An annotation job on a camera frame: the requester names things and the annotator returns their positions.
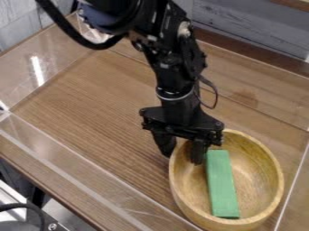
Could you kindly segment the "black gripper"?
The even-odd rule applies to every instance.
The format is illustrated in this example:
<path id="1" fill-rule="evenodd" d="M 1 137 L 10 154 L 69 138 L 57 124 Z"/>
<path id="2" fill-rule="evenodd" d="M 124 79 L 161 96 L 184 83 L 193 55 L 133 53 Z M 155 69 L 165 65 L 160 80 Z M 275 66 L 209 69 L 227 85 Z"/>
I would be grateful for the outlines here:
<path id="1" fill-rule="evenodd" d="M 191 141 L 191 162 L 203 163 L 211 145 L 221 144 L 224 125 L 201 110 L 199 91 L 155 90 L 160 106 L 140 109 L 141 128 L 148 130 L 160 153 L 168 158 L 176 146 L 176 138 Z"/>

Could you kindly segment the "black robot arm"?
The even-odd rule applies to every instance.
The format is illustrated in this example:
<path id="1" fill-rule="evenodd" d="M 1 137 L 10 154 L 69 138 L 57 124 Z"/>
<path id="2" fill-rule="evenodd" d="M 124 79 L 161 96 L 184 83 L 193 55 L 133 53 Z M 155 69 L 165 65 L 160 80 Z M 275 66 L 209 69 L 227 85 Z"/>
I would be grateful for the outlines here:
<path id="1" fill-rule="evenodd" d="M 155 74 L 160 105 L 140 110 L 141 128 L 150 132 L 160 153 L 168 157 L 180 137 L 191 142 L 189 160 L 203 162 L 212 145 L 221 144 L 224 125 L 203 109 L 200 99 L 205 54 L 193 37 L 191 19 L 173 0 L 76 0 L 77 16 L 106 36 L 92 42 L 78 33 L 50 0 L 34 0 L 57 27 L 81 46 L 105 50 L 126 38 L 146 59 Z"/>

